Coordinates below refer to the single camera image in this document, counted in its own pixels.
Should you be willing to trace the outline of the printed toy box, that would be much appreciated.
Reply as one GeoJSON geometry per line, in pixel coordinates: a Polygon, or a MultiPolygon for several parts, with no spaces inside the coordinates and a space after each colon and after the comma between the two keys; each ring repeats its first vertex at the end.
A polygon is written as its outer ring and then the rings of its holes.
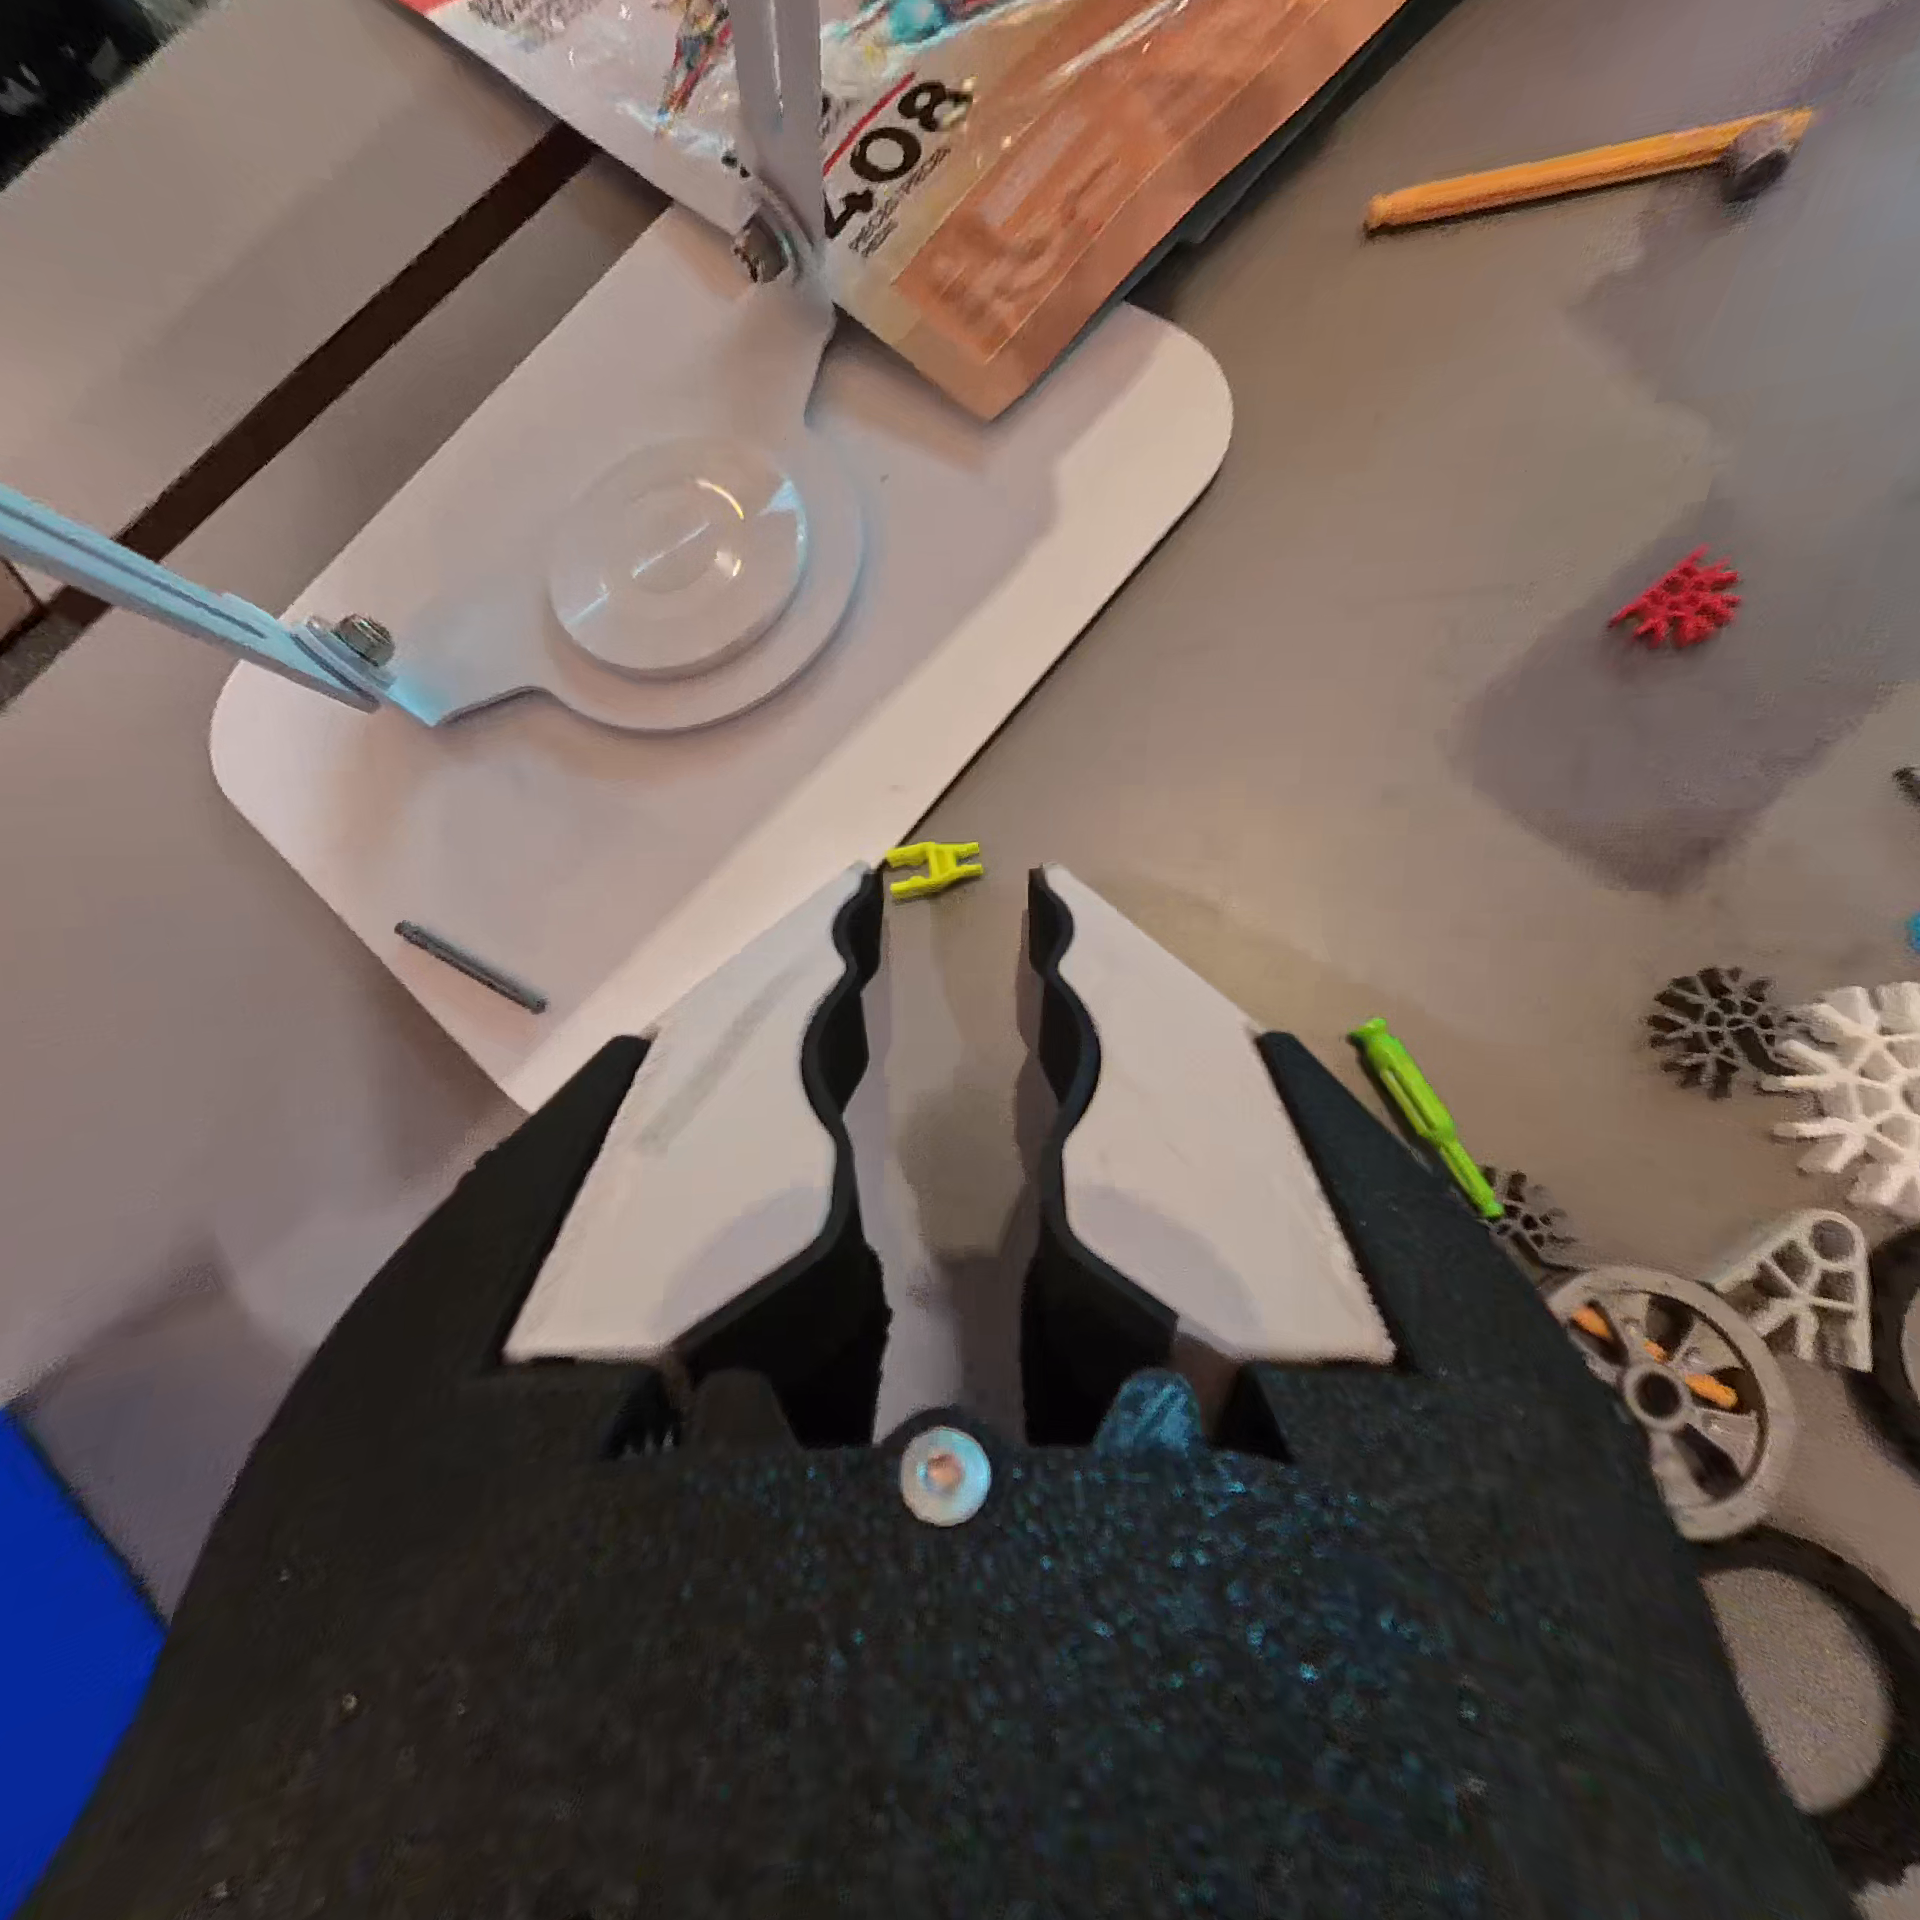
{"type": "MultiPolygon", "coordinates": [[[[409,2],[712,226],[752,206],[733,4],[409,2]]],[[[1368,80],[1393,2],[817,4],[825,278],[976,421],[1368,80]]]]}

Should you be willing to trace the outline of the long green toy rod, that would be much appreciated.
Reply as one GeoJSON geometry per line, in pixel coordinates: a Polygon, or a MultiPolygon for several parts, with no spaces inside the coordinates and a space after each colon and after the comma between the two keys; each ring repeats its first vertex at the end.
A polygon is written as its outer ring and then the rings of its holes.
{"type": "Polygon", "coordinates": [[[1359,1021],[1348,1032],[1363,1064],[1374,1077],[1387,1103],[1404,1119],[1413,1140],[1438,1166],[1481,1222],[1504,1218],[1504,1202],[1494,1183],[1481,1172],[1456,1119],[1417,1064],[1405,1041],[1381,1016],[1359,1021]]]}

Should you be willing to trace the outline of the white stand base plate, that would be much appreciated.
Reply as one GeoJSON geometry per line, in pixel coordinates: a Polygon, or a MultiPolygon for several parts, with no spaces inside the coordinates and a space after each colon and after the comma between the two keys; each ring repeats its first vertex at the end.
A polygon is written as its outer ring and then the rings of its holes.
{"type": "Polygon", "coordinates": [[[545,597],[560,517],[637,448],[774,448],[817,338],[667,210],[527,352],[287,616],[373,612],[433,724],[232,670],[227,800],[524,1108],[643,1032],[957,780],[1207,489],[1231,392],[1188,334],[1118,305],[993,422],[856,326],[799,452],[832,457],[856,575],[815,548],[796,602],[701,678],[592,663],[545,597]],[[493,997],[392,935],[419,921],[549,997],[493,997]]]}

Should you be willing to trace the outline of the dark snowflake toy connector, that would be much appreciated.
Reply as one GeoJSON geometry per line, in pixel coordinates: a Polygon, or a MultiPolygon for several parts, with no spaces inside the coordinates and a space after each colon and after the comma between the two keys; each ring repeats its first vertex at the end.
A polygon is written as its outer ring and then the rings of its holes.
{"type": "Polygon", "coordinates": [[[1783,1008],[1768,977],[1742,967],[1699,967],[1671,975],[1643,1015],[1643,1038],[1661,1072],[1689,1093],[1725,1098],[1787,1072],[1785,1045],[1811,1032],[1783,1008]]]}

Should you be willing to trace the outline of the dark grey toy rod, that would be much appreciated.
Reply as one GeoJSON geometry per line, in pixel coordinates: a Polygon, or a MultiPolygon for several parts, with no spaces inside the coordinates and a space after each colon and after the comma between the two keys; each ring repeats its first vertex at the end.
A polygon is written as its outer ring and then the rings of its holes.
{"type": "Polygon", "coordinates": [[[549,1008],[549,997],[540,986],[525,982],[515,972],[489,962],[485,956],[470,951],[468,945],[453,941],[444,932],[437,932],[412,919],[400,919],[392,926],[392,935],[400,941],[430,956],[445,968],[468,977],[470,982],[485,986],[493,997],[505,998],[508,1004],[521,1008],[532,1016],[542,1016],[549,1008]]]}

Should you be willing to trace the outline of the blue box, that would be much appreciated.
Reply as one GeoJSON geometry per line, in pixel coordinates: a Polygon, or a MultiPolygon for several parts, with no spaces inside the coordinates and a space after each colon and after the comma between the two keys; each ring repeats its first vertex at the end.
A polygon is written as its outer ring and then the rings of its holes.
{"type": "Polygon", "coordinates": [[[145,1592],[25,1429],[3,1420],[4,1821],[70,1824],[152,1680],[145,1592]]]}

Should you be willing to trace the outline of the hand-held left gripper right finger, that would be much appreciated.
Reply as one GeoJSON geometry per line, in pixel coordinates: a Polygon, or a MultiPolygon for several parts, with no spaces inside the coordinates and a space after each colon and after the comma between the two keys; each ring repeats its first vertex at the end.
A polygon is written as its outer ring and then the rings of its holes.
{"type": "Polygon", "coordinates": [[[1235,998],[1063,863],[1025,878],[1053,1116],[1022,1294],[1024,1433],[1086,1447],[1123,1385],[1197,1356],[1389,1366],[1397,1338],[1235,998]]]}

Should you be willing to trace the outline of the grey toy wheel hub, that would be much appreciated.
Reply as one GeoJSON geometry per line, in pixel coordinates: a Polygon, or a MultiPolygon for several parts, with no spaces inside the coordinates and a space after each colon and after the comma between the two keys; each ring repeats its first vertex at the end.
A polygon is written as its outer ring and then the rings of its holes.
{"type": "Polygon", "coordinates": [[[1558,1279],[1542,1303],[1636,1430],[1686,1541],[1731,1543],[1768,1520],[1792,1470],[1797,1404],[1737,1308],[1636,1264],[1558,1279]]]}

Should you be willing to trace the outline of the red snowflake toy connector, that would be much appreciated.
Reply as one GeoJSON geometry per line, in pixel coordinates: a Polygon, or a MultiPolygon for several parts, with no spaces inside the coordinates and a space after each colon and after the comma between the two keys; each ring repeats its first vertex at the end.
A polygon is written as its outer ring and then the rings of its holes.
{"type": "Polygon", "coordinates": [[[1742,584],[1731,559],[1699,546],[1611,612],[1607,629],[1640,649],[1685,653],[1737,618],[1742,584]]]}

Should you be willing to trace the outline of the white snowflake toy connector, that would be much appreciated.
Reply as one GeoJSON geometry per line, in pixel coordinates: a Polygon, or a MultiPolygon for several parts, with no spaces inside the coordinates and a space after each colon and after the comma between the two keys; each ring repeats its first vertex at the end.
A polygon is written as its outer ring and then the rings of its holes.
{"type": "Polygon", "coordinates": [[[1845,1202],[1918,1222],[1918,984],[1843,986],[1790,1008],[1781,1070],[1761,1086],[1813,1102],[1771,1134],[1807,1177],[1845,1178],[1845,1202]]]}

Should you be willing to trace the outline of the white fan-shaped toy connector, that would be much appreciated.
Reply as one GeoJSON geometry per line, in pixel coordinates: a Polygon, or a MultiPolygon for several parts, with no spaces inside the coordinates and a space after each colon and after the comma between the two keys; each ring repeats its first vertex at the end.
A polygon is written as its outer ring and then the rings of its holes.
{"type": "Polygon", "coordinates": [[[1840,1212],[1801,1208],[1749,1233],[1704,1274],[1777,1356],[1847,1373],[1873,1361],[1864,1231],[1840,1212]]]}

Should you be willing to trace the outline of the orange rod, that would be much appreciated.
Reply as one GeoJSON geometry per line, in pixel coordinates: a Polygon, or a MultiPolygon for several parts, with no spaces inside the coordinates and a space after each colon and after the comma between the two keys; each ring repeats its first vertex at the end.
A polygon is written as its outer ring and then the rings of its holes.
{"type": "Polygon", "coordinates": [[[1777,180],[1815,119],[1811,106],[1755,111],[1704,127],[1411,182],[1371,197],[1363,228],[1399,233],[1685,173],[1716,175],[1723,198],[1740,202],[1777,180]]]}

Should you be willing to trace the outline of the clear round dome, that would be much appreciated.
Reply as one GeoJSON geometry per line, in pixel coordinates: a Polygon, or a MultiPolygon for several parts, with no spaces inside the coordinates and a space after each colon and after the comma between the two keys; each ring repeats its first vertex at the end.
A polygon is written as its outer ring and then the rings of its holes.
{"type": "Polygon", "coordinates": [[[545,597],[592,663],[629,681],[693,681],[779,621],[807,561],[807,504],[774,455],[726,437],[667,439],[567,508],[545,597]]]}

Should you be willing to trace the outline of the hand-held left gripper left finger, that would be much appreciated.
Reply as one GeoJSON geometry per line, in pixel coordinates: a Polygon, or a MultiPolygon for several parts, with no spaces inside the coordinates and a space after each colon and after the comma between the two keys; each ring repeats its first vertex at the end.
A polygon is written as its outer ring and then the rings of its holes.
{"type": "Polygon", "coordinates": [[[873,1440],[891,1309],[848,1103],[879,878],[849,866],[688,986],[627,1094],[501,1358],[761,1375],[809,1448],[873,1440]]]}

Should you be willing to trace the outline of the black toy tyre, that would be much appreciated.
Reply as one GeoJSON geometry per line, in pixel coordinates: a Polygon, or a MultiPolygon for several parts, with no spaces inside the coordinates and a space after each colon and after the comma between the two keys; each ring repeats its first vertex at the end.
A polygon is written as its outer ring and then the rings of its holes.
{"type": "Polygon", "coordinates": [[[1918,1865],[1918,1625],[1870,1572],[1843,1553],[1776,1526],[1723,1543],[1695,1543],[1701,1577],[1774,1572],[1848,1616],[1873,1654],[1887,1698],[1879,1762],[1845,1801],[1811,1812],[1816,1834],[1848,1886],[1893,1888],[1918,1865]]]}
{"type": "Polygon", "coordinates": [[[1867,1261],[1870,1368],[1862,1404],[1893,1447],[1918,1465],[1918,1226],[1887,1237],[1867,1261]]]}

